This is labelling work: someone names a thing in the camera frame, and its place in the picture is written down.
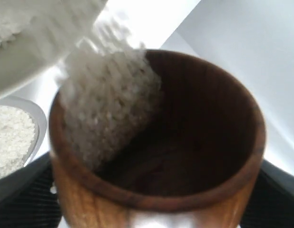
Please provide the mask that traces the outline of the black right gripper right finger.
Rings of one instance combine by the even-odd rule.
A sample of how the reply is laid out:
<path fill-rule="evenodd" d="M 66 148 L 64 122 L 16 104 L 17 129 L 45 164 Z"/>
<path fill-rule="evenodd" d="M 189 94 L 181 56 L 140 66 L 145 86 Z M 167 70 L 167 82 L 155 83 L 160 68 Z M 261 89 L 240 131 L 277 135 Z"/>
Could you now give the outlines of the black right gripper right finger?
<path fill-rule="evenodd" d="M 294 176 L 264 160 L 242 228 L 294 228 Z"/>

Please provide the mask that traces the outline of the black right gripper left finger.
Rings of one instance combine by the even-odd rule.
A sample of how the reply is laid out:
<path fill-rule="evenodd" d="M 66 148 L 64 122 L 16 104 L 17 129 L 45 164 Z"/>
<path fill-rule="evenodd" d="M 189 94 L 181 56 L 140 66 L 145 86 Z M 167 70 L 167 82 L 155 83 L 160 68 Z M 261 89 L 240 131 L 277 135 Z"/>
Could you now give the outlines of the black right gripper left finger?
<path fill-rule="evenodd" d="M 0 180 L 0 228 L 56 228 L 62 214 L 48 153 Z"/>

